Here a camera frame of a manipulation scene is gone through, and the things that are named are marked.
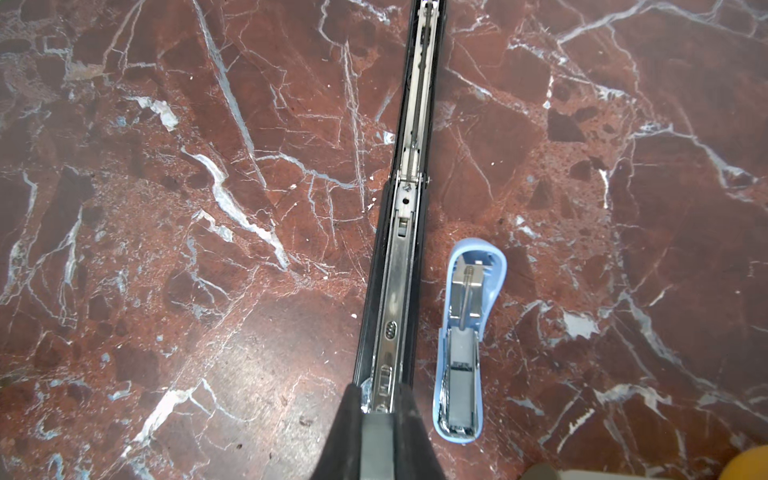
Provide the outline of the light blue stapler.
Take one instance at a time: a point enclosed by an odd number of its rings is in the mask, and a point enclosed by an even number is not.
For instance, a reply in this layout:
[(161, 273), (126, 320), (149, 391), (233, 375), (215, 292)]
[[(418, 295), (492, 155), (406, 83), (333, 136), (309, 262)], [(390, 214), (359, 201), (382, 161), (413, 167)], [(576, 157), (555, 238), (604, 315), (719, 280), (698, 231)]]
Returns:
[(471, 443), (482, 432), (480, 345), (506, 273), (505, 255), (485, 240), (467, 238), (451, 251), (432, 419), (437, 433), (452, 443)]

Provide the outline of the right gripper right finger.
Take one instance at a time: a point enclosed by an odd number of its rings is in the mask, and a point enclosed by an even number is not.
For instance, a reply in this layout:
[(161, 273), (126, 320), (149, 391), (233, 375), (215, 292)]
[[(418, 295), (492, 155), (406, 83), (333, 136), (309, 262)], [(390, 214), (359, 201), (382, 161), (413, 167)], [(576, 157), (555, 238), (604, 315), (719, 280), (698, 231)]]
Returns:
[(394, 397), (394, 471), (396, 480), (445, 480), (412, 389), (400, 383)]

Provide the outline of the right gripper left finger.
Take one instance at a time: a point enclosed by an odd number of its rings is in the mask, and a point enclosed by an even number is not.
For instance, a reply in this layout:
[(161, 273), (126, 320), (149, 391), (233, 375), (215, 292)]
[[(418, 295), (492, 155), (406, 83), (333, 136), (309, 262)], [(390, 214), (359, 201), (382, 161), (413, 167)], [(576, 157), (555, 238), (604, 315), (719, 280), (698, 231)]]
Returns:
[(342, 396), (311, 480), (360, 478), (363, 411), (362, 390), (350, 383)]

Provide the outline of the beige small stapler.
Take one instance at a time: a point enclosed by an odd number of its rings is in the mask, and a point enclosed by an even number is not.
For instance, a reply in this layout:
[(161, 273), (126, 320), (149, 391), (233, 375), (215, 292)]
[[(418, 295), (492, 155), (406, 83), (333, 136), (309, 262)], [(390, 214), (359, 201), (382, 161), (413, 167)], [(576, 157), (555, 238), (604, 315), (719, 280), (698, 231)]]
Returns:
[(528, 468), (520, 480), (651, 480), (651, 478), (586, 470), (558, 470), (551, 464), (539, 463)]

